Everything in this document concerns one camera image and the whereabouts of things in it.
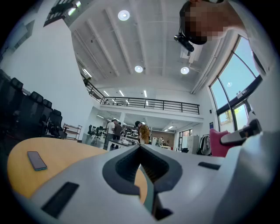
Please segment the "sky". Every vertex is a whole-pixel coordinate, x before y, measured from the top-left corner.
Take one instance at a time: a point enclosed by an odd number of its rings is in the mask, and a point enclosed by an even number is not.
[[[248,65],[256,76],[259,75],[255,67],[252,50],[247,39],[241,37],[235,53]],[[236,97],[239,91],[246,89],[254,81],[254,79],[255,77],[251,71],[236,55],[232,56],[230,62],[227,64],[227,67],[220,75],[220,80],[225,87],[229,100]],[[212,85],[212,91],[215,96],[218,109],[228,103],[219,80],[216,80]]]

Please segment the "round table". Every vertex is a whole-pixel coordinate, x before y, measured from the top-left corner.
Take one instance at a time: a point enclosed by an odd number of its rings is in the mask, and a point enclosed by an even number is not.
[[[27,157],[28,151],[37,151],[48,168],[35,171]],[[31,198],[41,185],[73,163],[103,153],[110,152],[72,140],[27,139],[17,144],[10,152],[7,165],[8,178],[14,191]],[[137,170],[134,184],[140,188],[140,201],[144,203],[147,196],[147,181],[140,169]]]

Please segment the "metal rack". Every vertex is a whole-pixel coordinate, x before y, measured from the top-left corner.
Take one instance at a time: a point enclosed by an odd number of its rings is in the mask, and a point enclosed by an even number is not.
[[[78,125],[78,127],[75,127],[75,126],[72,126],[72,125],[69,125],[69,124],[64,124],[63,129],[65,130],[66,133],[76,135],[75,137],[68,137],[67,136],[66,139],[78,141],[80,133],[81,133],[82,126]]]

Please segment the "ceiling light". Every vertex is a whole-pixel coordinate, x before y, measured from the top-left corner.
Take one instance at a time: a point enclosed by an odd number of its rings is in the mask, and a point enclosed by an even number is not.
[[[103,92],[105,92],[107,94],[107,96],[109,96],[109,94],[105,90],[103,90]]]
[[[121,10],[118,14],[118,18],[121,20],[121,21],[125,21],[125,20],[128,20],[130,18],[130,13],[126,10]]]
[[[70,16],[75,10],[76,10],[76,8],[71,8],[71,9],[68,11],[68,15]]]
[[[189,68],[188,67],[181,68],[181,73],[186,75],[187,73],[189,73]]]
[[[119,92],[121,93],[122,96],[124,96],[123,93],[120,90],[119,90]]]
[[[76,2],[76,5],[77,5],[77,7],[80,7],[81,2],[80,2],[80,1],[77,1],[77,2]]]
[[[92,77],[92,76],[88,73],[88,71],[86,71],[84,68],[83,68],[83,71],[84,71],[86,74],[88,74],[90,77]]]
[[[140,65],[135,66],[135,71],[138,73],[143,72],[143,68]]]

